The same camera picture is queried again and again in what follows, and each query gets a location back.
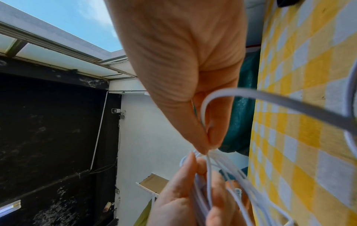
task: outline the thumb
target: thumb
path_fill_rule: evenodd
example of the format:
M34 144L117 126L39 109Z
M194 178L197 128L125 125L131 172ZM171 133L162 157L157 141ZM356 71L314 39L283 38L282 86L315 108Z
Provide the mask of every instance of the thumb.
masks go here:
M197 168L196 157L193 152L190 152L182 167L161 192L159 197L165 202L161 203L162 205L189 196Z

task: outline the white cord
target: white cord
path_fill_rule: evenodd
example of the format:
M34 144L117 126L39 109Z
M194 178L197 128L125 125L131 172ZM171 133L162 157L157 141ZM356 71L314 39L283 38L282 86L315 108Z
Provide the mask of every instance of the white cord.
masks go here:
M202 124L205 126L205 114L206 114L206 108L210 101L216 98L220 97L226 97L226 96L240 96L240 97L246 97L246 98L251 98L251 99L262 99L264 101L268 101L274 104L278 104L287 108L294 109L296 111L299 111L301 113L307 114L311 117L317 118L319 120L322 120L324 122L330 123L336 127L339 127L344 130L344 135L346 142L351 150L351 152L355 155L357 158L357 145L354 142L353 135L357 136L357 124L354 120L354 114L353 114L353 100L354 100L354 93L356 91L356 85L357 85L357 60L354 63L350 75L347 78L347 83L346 83L346 88L345 88L345 93L344 93L344 99L343 99L343 106L342 106L342 115L336 114L334 112L322 109L317 106L313 106L311 104L303 103L300 101L292 100L287 97L279 96L276 94L272 93L267 93L263 91L257 91L253 89L247 89L247 88L231 88L231 89L221 89L215 92L212 92L210 95L208 95L201 106L201 119L202 119ZM196 158L202 156L199 152L195 151ZM233 175L239 184L242 186L244 191L247 193L249 200L252 203L252 206L254 207L258 219L259 225L281 225L279 219L272 219L271 214L270 214L270 208L275 209L278 211L281 215L283 215L288 222L285 224L285 226L293 226L294 221L293 219L285 212L283 211L280 207L278 207L276 204L271 202L267 196L263 196L256 188L250 183L250 181L247 179L247 177L244 175L244 173L238 169L234 163L225 155L220 153L218 149L216 150L211 150L207 153L207 183L205 184L205 181L202 176L196 174L195 181L194 181L194 186L191 190L191 197L193 199L193 206L194 206L194 213L195 217L197 220L198 225L204 226L206 217L208 215L209 210L212 208L212 193L211 193L211 166L216 166L220 168L224 175L229 179L227 172L229 172L231 175ZM180 166L183 164L184 160L186 159L186 156L181 160ZM208 199L208 204L207 201L204 198L204 195L202 193L202 188L204 186L207 186L207 199ZM227 190L229 193L233 196L234 200L238 204L240 211L242 212L243 218L246 221L247 226L253 226L249 215L236 195L236 193L229 187L227 187Z

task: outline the green cloth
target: green cloth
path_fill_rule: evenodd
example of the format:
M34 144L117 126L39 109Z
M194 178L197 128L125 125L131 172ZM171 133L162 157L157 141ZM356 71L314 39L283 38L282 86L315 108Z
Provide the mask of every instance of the green cloth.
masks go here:
M151 211L151 200L136 220L134 226L146 226Z
M257 89L260 50L246 56L239 73L238 87ZM219 148L223 152L249 155L255 100L235 97L228 132Z

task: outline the white wall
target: white wall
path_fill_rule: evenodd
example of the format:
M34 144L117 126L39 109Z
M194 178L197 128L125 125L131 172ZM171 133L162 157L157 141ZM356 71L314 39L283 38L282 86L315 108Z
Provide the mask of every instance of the white wall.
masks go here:
M135 182L141 182L152 172L171 179L180 160L193 146L172 127L150 96L123 95L121 109L126 110L126 117L120 120L116 183L121 201L116 202L117 218L119 226L132 226L151 198ZM237 153L228 156L238 167L248 166L246 156Z

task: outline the fluorescent light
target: fluorescent light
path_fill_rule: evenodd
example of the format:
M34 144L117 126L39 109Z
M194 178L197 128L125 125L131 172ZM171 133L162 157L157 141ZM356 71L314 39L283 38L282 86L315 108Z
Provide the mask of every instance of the fluorescent light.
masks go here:
M5 216L6 214L9 214L11 212L14 212L15 210L18 210L20 208L21 208L21 200L0 207L0 217Z

